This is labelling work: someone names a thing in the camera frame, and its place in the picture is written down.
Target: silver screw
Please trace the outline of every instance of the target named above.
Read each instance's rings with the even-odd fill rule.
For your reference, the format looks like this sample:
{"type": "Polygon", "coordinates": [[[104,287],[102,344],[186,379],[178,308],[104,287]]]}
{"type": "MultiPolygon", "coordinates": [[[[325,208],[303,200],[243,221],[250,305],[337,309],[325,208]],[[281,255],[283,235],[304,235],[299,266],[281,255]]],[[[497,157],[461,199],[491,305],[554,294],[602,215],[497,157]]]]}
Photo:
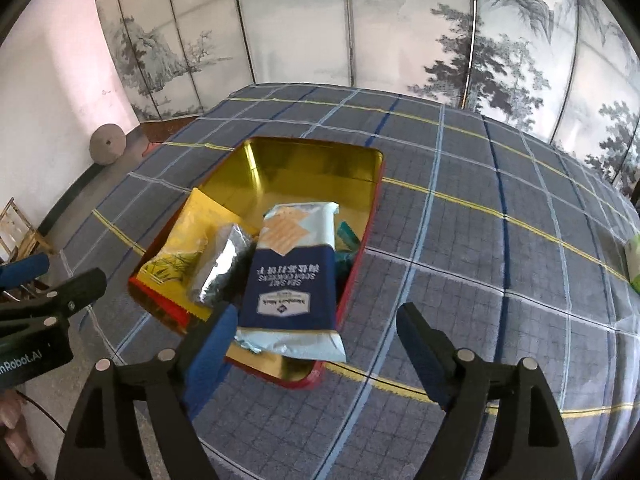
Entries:
{"type": "Polygon", "coordinates": [[[461,348],[458,350],[458,359],[464,361],[465,363],[470,363],[476,358],[476,354],[474,354],[468,348],[461,348]]]}
{"type": "Polygon", "coordinates": [[[103,372],[105,370],[108,370],[110,366],[111,366],[111,361],[109,361],[108,359],[100,359],[95,364],[95,369],[98,370],[99,372],[103,372]]]}
{"type": "Polygon", "coordinates": [[[522,366],[524,366],[527,370],[535,370],[538,368],[538,362],[533,357],[525,357],[522,360],[522,366]]]}
{"type": "Polygon", "coordinates": [[[158,359],[162,362],[170,361],[175,357],[175,350],[173,348],[165,348],[158,352],[158,359]]]}

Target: black cable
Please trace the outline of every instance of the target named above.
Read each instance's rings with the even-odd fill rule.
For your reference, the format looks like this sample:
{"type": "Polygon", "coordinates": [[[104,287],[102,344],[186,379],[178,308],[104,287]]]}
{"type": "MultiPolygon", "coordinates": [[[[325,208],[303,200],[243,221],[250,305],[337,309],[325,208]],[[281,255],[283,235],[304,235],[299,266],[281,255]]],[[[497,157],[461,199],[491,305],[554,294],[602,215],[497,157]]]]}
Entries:
{"type": "Polygon", "coordinates": [[[60,426],[60,423],[55,418],[53,418],[49,414],[49,412],[45,410],[42,406],[40,406],[35,400],[31,399],[31,397],[26,396],[24,393],[19,392],[18,390],[16,390],[15,392],[18,395],[20,395],[24,400],[26,400],[27,402],[29,402],[30,404],[38,408],[43,413],[43,415],[45,415],[51,422],[53,422],[58,427],[60,431],[62,431],[62,434],[66,434],[65,428],[60,426]]]}

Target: white wall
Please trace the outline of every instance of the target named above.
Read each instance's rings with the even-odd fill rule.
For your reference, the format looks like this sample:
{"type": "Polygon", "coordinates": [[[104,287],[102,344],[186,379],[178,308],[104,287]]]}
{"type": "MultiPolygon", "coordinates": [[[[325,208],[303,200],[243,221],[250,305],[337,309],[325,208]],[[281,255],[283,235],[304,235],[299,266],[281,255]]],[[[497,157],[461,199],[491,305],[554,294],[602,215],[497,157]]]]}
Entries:
{"type": "Polygon", "coordinates": [[[35,225],[91,164],[104,123],[138,125],[94,0],[32,0],[0,47],[0,208],[35,225]]]}

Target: silver packet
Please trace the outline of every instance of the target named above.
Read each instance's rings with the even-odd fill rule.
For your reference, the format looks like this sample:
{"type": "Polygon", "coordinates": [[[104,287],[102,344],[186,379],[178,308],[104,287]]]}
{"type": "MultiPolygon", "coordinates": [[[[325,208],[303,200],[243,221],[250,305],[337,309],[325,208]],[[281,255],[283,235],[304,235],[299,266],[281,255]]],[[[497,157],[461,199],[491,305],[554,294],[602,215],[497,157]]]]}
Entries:
{"type": "Polygon", "coordinates": [[[194,303],[238,306],[255,250],[253,239],[238,224],[223,225],[200,255],[187,288],[194,303]]]}

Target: yellow package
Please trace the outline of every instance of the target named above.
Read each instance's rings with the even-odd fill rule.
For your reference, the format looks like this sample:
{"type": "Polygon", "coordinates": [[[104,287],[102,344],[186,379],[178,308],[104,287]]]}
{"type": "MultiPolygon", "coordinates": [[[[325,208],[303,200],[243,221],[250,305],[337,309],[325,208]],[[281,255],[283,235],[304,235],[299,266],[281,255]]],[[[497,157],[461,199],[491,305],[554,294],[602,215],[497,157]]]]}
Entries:
{"type": "Polygon", "coordinates": [[[258,234],[258,229],[247,225],[238,215],[199,189],[193,189],[164,246],[142,266],[138,279],[187,312],[206,320],[210,309],[188,299],[187,281],[208,241],[215,238],[221,226],[229,223],[240,225],[251,236],[258,234]]]}

